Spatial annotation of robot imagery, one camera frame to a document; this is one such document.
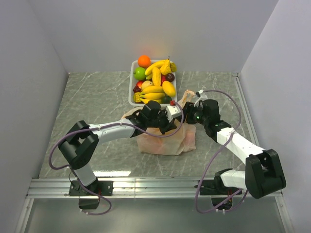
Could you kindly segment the translucent orange plastic bag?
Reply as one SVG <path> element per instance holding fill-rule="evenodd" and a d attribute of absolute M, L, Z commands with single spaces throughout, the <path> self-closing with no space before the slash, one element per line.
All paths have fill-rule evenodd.
<path fill-rule="evenodd" d="M 190 90 L 186 90 L 182 98 L 178 101 L 178 104 L 182 107 L 186 102 L 194 98 L 195 93 Z M 142 107 L 136 107 L 125 113 L 121 119 L 130 116 L 134 111 L 141 110 Z M 160 130 L 156 128 L 148 128 L 147 132 L 160 135 Z M 188 152 L 196 149 L 195 145 L 196 127 L 187 123 L 183 123 L 179 131 L 165 138 L 153 137 L 148 134 L 141 134 L 135 137 L 137 139 L 138 150 L 140 152 L 146 152 L 156 155 L 168 155 L 177 156 L 182 152 Z"/>

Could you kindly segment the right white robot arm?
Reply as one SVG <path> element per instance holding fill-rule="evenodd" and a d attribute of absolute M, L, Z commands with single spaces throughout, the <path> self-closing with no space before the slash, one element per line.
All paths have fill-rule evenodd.
<path fill-rule="evenodd" d="M 183 113 L 186 123 L 204 126 L 207 136 L 225 146 L 245 165 L 244 171 L 227 168 L 216 172 L 213 180 L 204 180 L 199 191 L 201 195 L 224 195 L 247 190 L 252 197 L 259 199 L 286 187 L 278 153 L 253 144 L 221 120 L 216 100 L 187 102 Z"/>

